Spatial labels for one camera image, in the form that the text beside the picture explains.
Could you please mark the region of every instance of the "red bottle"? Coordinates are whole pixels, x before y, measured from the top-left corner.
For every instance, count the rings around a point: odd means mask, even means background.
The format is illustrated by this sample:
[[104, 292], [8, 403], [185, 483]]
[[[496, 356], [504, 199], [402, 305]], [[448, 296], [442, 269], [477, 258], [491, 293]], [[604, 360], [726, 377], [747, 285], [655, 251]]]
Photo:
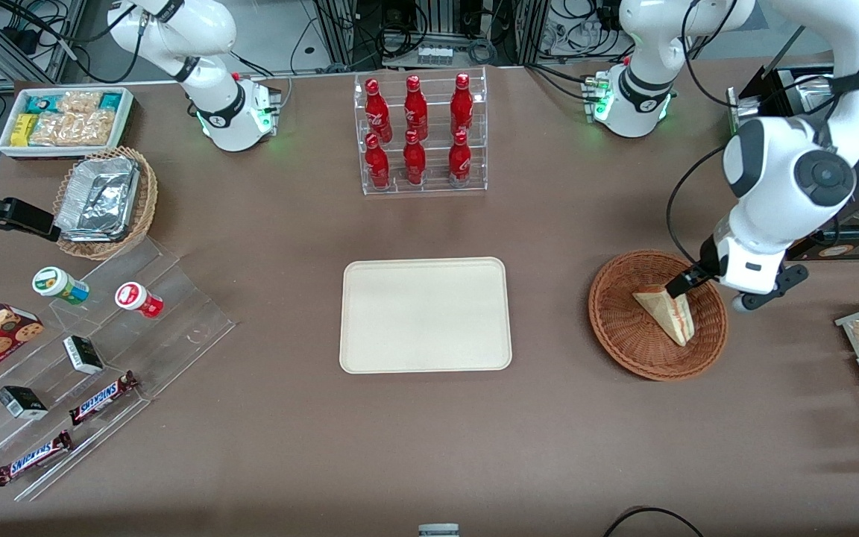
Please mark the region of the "red bottle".
[[470, 181], [470, 159], [473, 153], [466, 145], [466, 131], [460, 129], [453, 136], [453, 147], [450, 147], [450, 184], [456, 188], [466, 186]]
[[403, 160], [406, 161], [406, 180], [413, 186], [423, 184], [427, 170], [427, 153], [420, 144], [419, 134], [415, 130], [406, 132], [406, 148], [403, 149]]
[[380, 95], [380, 85], [375, 79], [369, 78], [364, 84], [367, 88], [367, 123], [371, 132], [380, 137], [381, 143], [389, 143], [393, 139], [393, 128], [389, 126], [389, 106], [386, 99]]
[[406, 112], [406, 129], [416, 131], [420, 139], [430, 135], [430, 118], [427, 112], [427, 98], [420, 91], [420, 78], [417, 75], [406, 76], [406, 102], [403, 103]]
[[364, 153], [364, 159], [367, 160], [367, 171], [371, 176], [373, 188], [386, 190], [389, 188], [389, 159], [386, 159], [386, 153], [380, 147], [379, 137], [373, 133], [367, 133], [364, 140], [367, 142], [367, 153]]
[[470, 132], [473, 126], [473, 95], [470, 94], [470, 75], [460, 72], [456, 75], [456, 91], [450, 101], [450, 129], [455, 136], [459, 129]]

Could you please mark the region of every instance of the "round wicker basket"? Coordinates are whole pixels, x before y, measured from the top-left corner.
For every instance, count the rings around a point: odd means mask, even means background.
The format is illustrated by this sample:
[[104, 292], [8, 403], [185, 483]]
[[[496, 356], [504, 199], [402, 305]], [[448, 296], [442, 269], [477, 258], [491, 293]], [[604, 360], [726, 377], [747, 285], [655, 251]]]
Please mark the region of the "round wicker basket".
[[[85, 160], [110, 159], [111, 157], [129, 157], [136, 160], [141, 166], [139, 191], [134, 195], [132, 224], [130, 224], [128, 235], [119, 242], [71, 242], [59, 239], [58, 248], [61, 248], [61, 251], [64, 251], [65, 254], [86, 257], [92, 261], [104, 261], [110, 256], [117, 254], [117, 252], [122, 251], [122, 249], [139, 244], [148, 233], [148, 228], [151, 227], [151, 223], [154, 220], [154, 204], [157, 203], [157, 179], [154, 176], [154, 170], [151, 169], [148, 161], [139, 152], [128, 147], [116, 147], [114, 149], [99, 151], [85, 157]], [[65, 189], [68, 188], [71, 176], [72, 170], [69, 170], [69, 173], [65, 174], [65, 180], [62, 180], [62, 186], [58, 187], [58, 195], [55, 197], [54, 204], [52, 204], [53, 214], [58, 214], [58, 208], [61, 207], [62, 200], [65, 198]]]
[[664, 285], [688, 268], [661, 251], [631, 251], [607, 262], [589, 292], [589, 320], [602, 346], [632, 373], [651, 380], [685, 380], [705, 373], [727, 341], [727, 312], [718, 289], [705, 284], [688, 293], [695, 336], [684, 347], [658, 326], [632, 293]]

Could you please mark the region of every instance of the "brown tabletop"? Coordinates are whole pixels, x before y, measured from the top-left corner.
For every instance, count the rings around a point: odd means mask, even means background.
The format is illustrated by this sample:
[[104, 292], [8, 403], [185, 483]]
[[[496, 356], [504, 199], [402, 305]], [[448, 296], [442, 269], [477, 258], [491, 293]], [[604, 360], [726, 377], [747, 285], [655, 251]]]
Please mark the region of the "brown tabletop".
[[[722, 95], [760, 63], [697, 65]], [[39, 500], [0, 489], [0, 534], [585, 536], [651, 504], [706, 535], [859, 535], [859, 371], [832, 323], [859, 310], [859, 262], [811, 264], [787, 298], [733, 315], [695, 380], [627, 373], [588, 326], [594, 272], [672, 251], [668, 193], [726, 139], [687, 75], [663, 125], [620, 139], [529, 72], [488, 69], [490, 189], [409, 200], [362, 196], [352, 81], [298, 79], [280, 135], [241, 154], [201, 135], [178, 85], [133, 87], [130, 145], [160, 181], [151, 234], [241, 324]], [[68, 166], [3, 159], [0, 196], [50, 207]], [[678, 199], [682, 240], [733, 203], [706, 164]], [[508, 369], [341, 370], [347, 264], [462, 256], [506, 265]], [[91, 266], [0, 233], [0, 301], [44, 308], [28, 278], [47, 264]], [[686, 534], [659, 516], [617, 535]]]

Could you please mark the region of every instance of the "acrylic bottle rack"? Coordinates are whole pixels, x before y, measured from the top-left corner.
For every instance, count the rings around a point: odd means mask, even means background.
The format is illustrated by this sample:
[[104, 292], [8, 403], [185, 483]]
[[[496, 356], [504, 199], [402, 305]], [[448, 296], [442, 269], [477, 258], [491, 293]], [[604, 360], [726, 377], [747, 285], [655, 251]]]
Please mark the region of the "acrylic bottle rack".
[[[467, 144], [473, 157], [470, 160], [470, 179], [466, 186], [455, 188], [450, 184], [450, 147], [453, 146], [453, 132], [450, 129], [450, 101], [456, 89], [456, 75], [467, 72], [470, 75], [470, 93], [473, 95], [473, 126], [467, 132]], [[364, 194], [427, 194], [460, 193], [486, 190], [488, 186], [488, 122], [486, 70], [440, 69], [419, 71], [420, 86], [427, 99], [429, 109], [429, 136], [423, 140], [426, 150], [427, 170], [422, 186], [413, 186], [406, 180], [406, 166], [403, 162], [403, 147], [406, 147], [406, 116], [403, 115], [403, 102], [406, 100], [406, 76], [411, 72], [378, 72], [370, 75], [357, 75], [354, 81], [354, 106], [357, 128], [357, 151], [360, 154], [360, 177]], [[373, 187], [367, 170], [364, 155], [367, 146], [364, 136], [369, 132], [367, 123], [367, 92], [364, 82], [376, 78], [380, 82], [380, 92], [389, 106], [389, 123], [393, 129], [391, 142], [383, 144], [389, 158], [389, 188], [377, 190]]]
[[[91, 286], [88, 300], [80, 306], [52, 301], [38, 314], [44, 332], [0, 364], [0, 388], [32, 388], [48, 407], [40, 421], [27, 421], [13, 418], [0, 402], [0, 466], [34, 451], [63, 429], [68, 429], [75, 443], [71, 452], [47, 459], [4, 487], [3, 492], [13, 494], [15, 500], [33, 500], [67, 474], [234, 327], [181, 271], [177, 258], [148, 238], [79, 279]], [[147, 286], [164, 300], [157, 318], [116, 306], [113, 293], [128, 281]], [[63, 346], [72, 334], [92, 340], [104, 362], [103, 371], [89, 375], [72, 369]], [[68, 411], [129, 370], [139, 386], [72, 427]]]

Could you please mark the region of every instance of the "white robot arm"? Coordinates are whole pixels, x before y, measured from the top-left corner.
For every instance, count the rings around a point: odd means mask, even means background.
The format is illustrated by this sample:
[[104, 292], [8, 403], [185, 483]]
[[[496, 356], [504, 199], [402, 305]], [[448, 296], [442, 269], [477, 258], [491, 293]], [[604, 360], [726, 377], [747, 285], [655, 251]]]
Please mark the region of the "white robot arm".
[[788, 20], [824, 37], [834, 51], [834, 101], [814, 116], [751, 119], [723, 154], [737, 204], [702, 245], [702, 259], [668, 285], [678, 296], [713, 277], [740, 290], [735, 308], [753, 310], [807, 277], [785, 271], [784, 252], [837, 214], [859, 176], [859, 0], [824, 9], [811, 0], [774, 4]]
[[265, 86], [238, 81], [217, 54], [234, 47], [234, 18], [213, 0], [119, 1], [108, 10], [115, 41], [180, 82], [198, 108], [204, 133], [225, 151], [248, 149], [276, 127], [274, 102]]
[[589, 81], [589, 96], [597, 101], [593, 120], [618, 136], [652, 132], [685, 65], [682, 23], [687, 23], [685, 37], [709, 35], [739, 28], [753, 10], [754, 0], [623, 0], [618, 22], [635, 41], [635, 51], [630, 64], [600, 71]]

